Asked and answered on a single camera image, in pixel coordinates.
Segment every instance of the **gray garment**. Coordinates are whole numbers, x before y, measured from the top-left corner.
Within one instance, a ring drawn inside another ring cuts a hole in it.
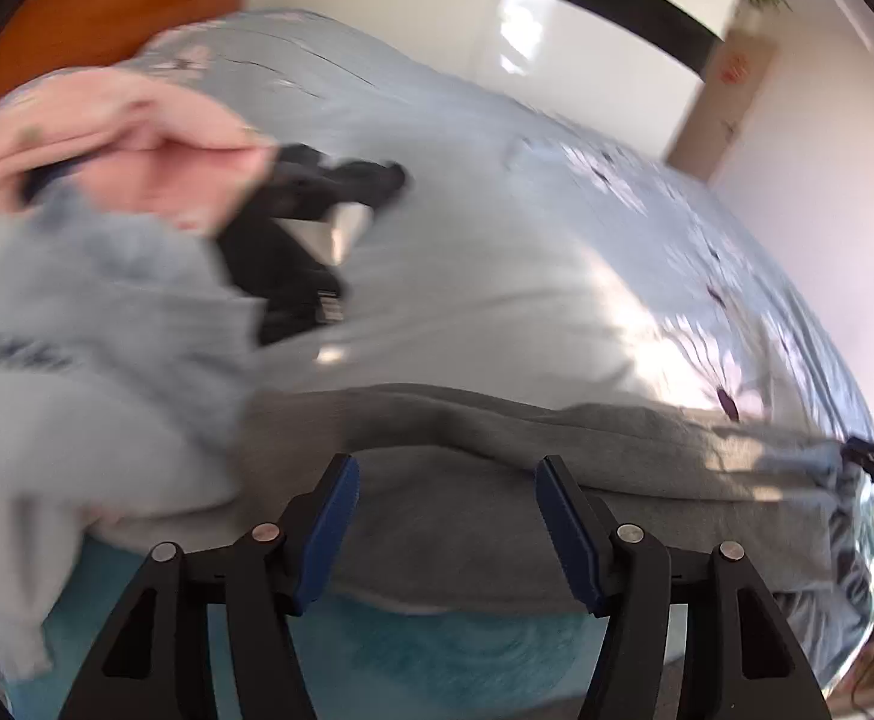
[[[69,182],[0,238],[0,661],[48,666],[40,623],[85,516],[218,506],[252,386],[256,300],[154,217],[102,214]]]
[[[714,413],[546,410],[432,386],[264,391],[234,453],[247,524],[310,490],[336,451],[359,459],[361,498],[334,579],[364,598],[580,610],[531,484],[534,464],[559,454],[585,493],[666,544],[710,551],[741,541],[823,682],[867,625],[869,595],[844,586],[866,581],[866,567],[853,565],[853,538],[839,533],[861,474],[842,465],[833,440]]]

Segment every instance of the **black device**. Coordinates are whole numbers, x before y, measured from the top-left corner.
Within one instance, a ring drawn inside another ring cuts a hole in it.
[[[338,455],[313,493],[232,546],[159,544],[98,635],[61,720],[216,720],[205,606],[225,604],[243,720],[316,720],[286,624],[330,576],[357,502],[357,462]],[[610,618],[581,720],[652,720],[669,606],[689,609],[678,720],[830,720],[784,615],[743,547],[664,546],[576,485],[559,457],[537,503],[573,594]],[[11,720],[0,704],[0,720]]]

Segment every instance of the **teal fabric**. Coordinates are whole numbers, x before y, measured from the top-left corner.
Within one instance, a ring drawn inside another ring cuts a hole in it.
[[[92,538],[44,626],[54,670],[10,687],[16,720],[56,720],[141,557]],[[239,720],[224,610],[208,613],[220,720]],[[321,720],[497,717],[586,691],[605,621],[584,614],[407,616],[328,595],[291,631]]]

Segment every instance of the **pink fabric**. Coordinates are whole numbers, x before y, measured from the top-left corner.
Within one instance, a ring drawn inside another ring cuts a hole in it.
[[[21,210],[27,170],[98,149],[73,172],[98,207],[207,235],[267,175],[277,146],[192,89],[116,68],[52,76],[0,110],[0,213]]]

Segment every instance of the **white wall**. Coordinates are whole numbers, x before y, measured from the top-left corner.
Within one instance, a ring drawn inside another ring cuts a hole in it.
[[[735,5],[735,0],[674,1],[716,31]],[[655,157],[666,152],[701,86],[692,70],[642,38],[559,0],[247,0],[247,5],[299,7],[342,20],[439,71]],[[533,46],[515,47],[515,31],[522,33],[518,38],[532,34]]]
[[[784,11],[712,185],[794,279],[874,407],[874,52]]]

